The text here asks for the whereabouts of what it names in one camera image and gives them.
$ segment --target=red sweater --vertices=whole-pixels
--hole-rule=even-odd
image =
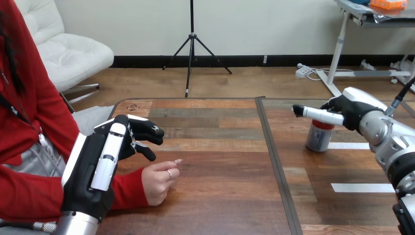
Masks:
[[[68,160],[75,143],[78,127],[58,91],[49,80],[36,45],[14,0],[1,0],[0,11],[6,15],[5,33],[16,52],[18,74],[26,92],[20,99],[24,110],[37,130],[43,133]],[[11,89],[0,80],[0,92],[18,108],[11,81],[9,63],[0,37],[0,69],[11,83]],[[20,165],[21,153],[39,140],[33,128],[0,105],[0,218],[17,221],[52,221],[60,215],[63,200],[61,178],[16,173],[1,164]],[[115,176],[113,210],[148,206],[144,194],[142,169]]]

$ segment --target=soda can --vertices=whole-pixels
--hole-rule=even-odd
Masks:
[[[315,152],[326,151],[331,140],[331,135],[333,134],[333,129],[334,125],[313,120],[305,146]]]

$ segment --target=desk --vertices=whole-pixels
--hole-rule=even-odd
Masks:
[[[165,131],[163,145],[149,144],[157,163],[183,163],[160,206],[112,213],[98,234],[290,234],[253,98],[131,99],[114,109]],[[149,164],[137,154],[119,162],[117,173]]]
[[[99,235],[399,234],[394,193],[335,192],[331,183],[387,184],[369,150],[304,147],[310,120],[295,118],[299,103],[284,99],[130,99],[112,116],[148,117],[165,130],[150,145],[157,162],[182,158],[181,175],[154,208],[111,212]],[[398,121],[415,127],[404,108]],[[336,128],[333,142],[364,142]],[[117,174],[150,163],[137,154]]]
[[[305,146],[310,120],[293,118],[293,103],[320,107],[323,100],[265,99],[269,127],[278,158],[290,188],[303,234],[399,235],[392,211],[394,192],[335,192],[332,184],[389,184],[385,173],[368,149],[332,148],[315,153]],[[402,106],[394,114],[398,121],[414,128],[414,117]],[[336,127],[332,143],[366,143],[357,132]]]
[[[334,96],[339,96],[342,93],[337,89],[333,84],[334,77],[360,77],[360,76],[370,76],[370,77],[396,77],[400,82],[406,84],[409,79],[413,78],[415,75],[415,63],[412,63],[410,71],[354,71],[354,72],[336,72],[337,65],[339,63],[339,58],[342,53],[343,45],[345,43],[346,28],[349,21],[355,22],[358,26],[361,27],[415,27],[415,22],[383,22],[375,23],[373,17],[371,17],[372,12],[370,8],[365,6],[355,4],[349,0],[335,0],[338,6],[341,9],[343,14],[343,24],[340,31],[340,36],[337,39],[336,48],[334,50],[333,60],[331,62],[330,71],[328,76],[323,71],[317,71],[317,75],[321,78],[322,82],[330,90]]]

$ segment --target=white wall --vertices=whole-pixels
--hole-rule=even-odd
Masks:
[[[189,0],[55,1],[67,33],[115,55],[172,55],[190,33]],[[333,0],[194,1],[195,32],[217,55],[333,54],[342,23]],[[415,42],[414,29],[349,23],[345,54],[405,54]],[[196,54],[207,52],[197,44]]]

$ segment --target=power strip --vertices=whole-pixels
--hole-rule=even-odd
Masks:
[[[296,71],[296,76],[300,78],[305,78],[307,75],[309,75],[312,72],[313,71],[311,70],[310,67],[304,65],[299,70]]]

